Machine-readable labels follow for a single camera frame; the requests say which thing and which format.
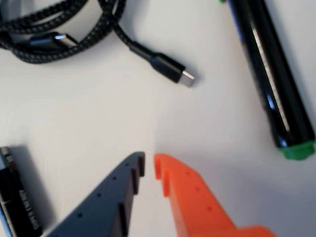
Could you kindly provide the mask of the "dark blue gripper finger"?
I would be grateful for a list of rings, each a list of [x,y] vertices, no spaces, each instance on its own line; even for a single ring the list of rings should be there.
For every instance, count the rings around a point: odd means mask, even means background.
[[[133,198],[144,175],[145,153],[130,154],[49,235],[128,236]]]

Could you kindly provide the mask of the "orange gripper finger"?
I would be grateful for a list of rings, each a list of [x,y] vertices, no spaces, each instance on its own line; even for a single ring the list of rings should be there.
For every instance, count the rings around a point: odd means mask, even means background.
[[[201,175],[182,161],[155,154],[155,175],[169,198],[180,237],[273,237],[263,226],[237,227]]]

